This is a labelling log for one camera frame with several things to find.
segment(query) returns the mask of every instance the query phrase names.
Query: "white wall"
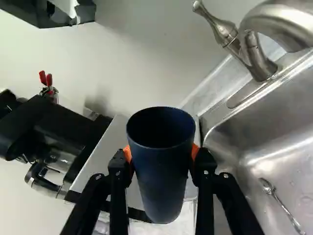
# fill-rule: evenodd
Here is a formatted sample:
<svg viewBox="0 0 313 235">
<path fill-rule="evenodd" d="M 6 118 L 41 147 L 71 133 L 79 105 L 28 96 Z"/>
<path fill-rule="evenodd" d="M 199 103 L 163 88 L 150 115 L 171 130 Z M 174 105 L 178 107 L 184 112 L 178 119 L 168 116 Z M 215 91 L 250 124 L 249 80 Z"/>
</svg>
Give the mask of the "white wall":
<svg viewBox="0 0 313 235">
<path fill-rule="evenodd" d="M 205 4 L 238 23 L 258 2 Z M 62 96 L 128 115 L 178 105 L 226 56 L 205 20 L 192 13 L 191 0 L 98 3 L 98 23 L 55 29 L 37 29 L 0 11 L 0 88 L 32 97 L 40 90 L 38 71 L 46 70 Z M 0 233 L 58 234 L 71 206 L 32 191 L 23 182 L 26 171 L 0 161 Z"/>
</svg>

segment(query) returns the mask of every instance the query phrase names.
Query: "cup rim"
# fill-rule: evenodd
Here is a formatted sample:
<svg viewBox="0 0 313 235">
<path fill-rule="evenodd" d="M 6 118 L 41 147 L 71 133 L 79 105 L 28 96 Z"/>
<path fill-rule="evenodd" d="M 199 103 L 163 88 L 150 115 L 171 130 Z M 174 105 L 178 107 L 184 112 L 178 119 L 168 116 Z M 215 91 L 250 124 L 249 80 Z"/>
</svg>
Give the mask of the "cup rim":
<svg viewBox="0 0 313 235">
<path fill-rule="evenodd" d="M 184 113 L 185 115 L 189 116 L 190 119 L 192 120 L 192 129 L 193 129 L 193 135 L 195 134 L 196 132 L 196 123 L 195 123 L 195 120 L 193 119 L 193 117 L 187 113 L 186 111 L 182 110 L 182 109 L 179 109 L 179 108 L 175 108 L 175 107 L 171 107 L 171 106 L 154 106 L 154 107 L 148 107 L 148 108 L 145 108 L 145 109 L 141 109 L 139 110 L 138 112 L 134 113 L 130 118 L 129 120 L 127 121 L 127 124 L 126 124 L 126 133 L 127 133 L 127 138 L 129 138 L 132 142 L 134 142 L 136 145 L 140 146 L 140 147 L 143 147 L 143 148 L 146 148 L 146 149 L 155 149 L 155 150 L 167 150 L 167 149 L 171 149 L 171 148 L 175 148 L 175 147 L 178 147 L 180 145 L 183 145 L 185 144 L 187 141 L 189 141 L 190 137 L 186 138 L 184 141 L 182 141 L 181 143 L 179 144 L 176 144 L 176 145 L 173 145 L 173 146 L 169 146 L 169 147 L 148 147 L 148 146 L 144 146 L 144 145 L 141 145 L 139 143 L 137 143 L 136 141 L 134 141 L 130 135 L 129 135 L 129 132 L 128 132 L 128 125 L 129 125 L 129 122 L 131 120 L 131 118 L 135 115 L 135 114 L 138 114 L 140 112 L 144 112 L 146 110 L 149 110 L 149 109 L 156 109 L 156 108 L 165 108 L 165 109 L 174 109 L 174 110 L 177 110 L 177 111 L 180 111 L 182 113 Z"/>
</svg>

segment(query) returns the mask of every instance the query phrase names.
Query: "faucet handle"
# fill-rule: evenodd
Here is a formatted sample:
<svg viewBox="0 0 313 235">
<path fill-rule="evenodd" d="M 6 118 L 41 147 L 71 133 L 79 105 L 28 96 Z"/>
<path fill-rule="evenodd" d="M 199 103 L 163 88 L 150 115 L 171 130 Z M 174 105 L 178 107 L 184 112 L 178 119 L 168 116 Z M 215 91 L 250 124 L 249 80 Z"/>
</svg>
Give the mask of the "faucet handle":
<svg viewBox="0 0 313 235">
<path fill-rule="evenodd" d="M 238 35 L 236 25 L 231 21 L 221 20 L 211 15 L 201 0 L 194 1 L 192 10 L 209 22 L 216 42 L 222 47 L 228 46 L 236 39 Z"/>
</svg>

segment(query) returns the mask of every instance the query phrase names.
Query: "red handle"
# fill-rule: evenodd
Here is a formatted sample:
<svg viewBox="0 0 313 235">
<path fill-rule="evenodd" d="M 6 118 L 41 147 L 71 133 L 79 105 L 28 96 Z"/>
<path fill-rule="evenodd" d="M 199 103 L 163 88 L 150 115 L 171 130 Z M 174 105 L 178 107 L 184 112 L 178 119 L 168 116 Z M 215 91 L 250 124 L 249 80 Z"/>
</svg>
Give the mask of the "red handle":
<svg viewBox="0 0 313 235">
<path fill-rule="evenodd" d="M 45 71 L 39 72 L 39 78 L 40 78 L 41 83 L 46 86 L 47 82 L 46 82 L 46 77 L 45 77 Z"/>
<path fill-rule="evenodd" d="M 47 86 L 48 87 L 50 87 L 50 86 L 52 86 L 52 74 L 48 74 L 47 76 L 46 76 L 46 81 L 47 81 Z"/>
</svg>

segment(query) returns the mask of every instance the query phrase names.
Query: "black machine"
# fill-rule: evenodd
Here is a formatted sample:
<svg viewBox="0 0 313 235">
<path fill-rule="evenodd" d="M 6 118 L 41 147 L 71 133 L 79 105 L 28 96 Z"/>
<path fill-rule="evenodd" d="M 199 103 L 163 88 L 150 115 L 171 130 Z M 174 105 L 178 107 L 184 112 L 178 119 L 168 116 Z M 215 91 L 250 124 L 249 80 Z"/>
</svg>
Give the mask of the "black machine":
<svg viewBox="0 0 313 235">
<path fill-rule="evenodd" d="M 233 235 L 264 235 L 255 215 L 229 173 L 215 174 L 217 164 L 205 148 L 190 161 L 190 172 L 199 188 L 196 235 L 214 235 L 213 195 L 220 200 Z M 104 203 L 111 195 L 110 234 L 127 235 L 129 218 L 125 189 L 134 167 L 125 151 L 119 149 L 108 165 L 109 175 L 94 174 L 69 216 L 61 235 L 91 235 Z"/>
<path fill-rule="evenodd" d="M 84 117 L 46 96 L 17 99 L 6 90 L 0 93 L 0 157 L 31 163 L 25 181 L 57 197 L 73 183 L 111 120 Z M 63 175 L 64 184 L 47 180 L 48 171 Z"/>
</svg>

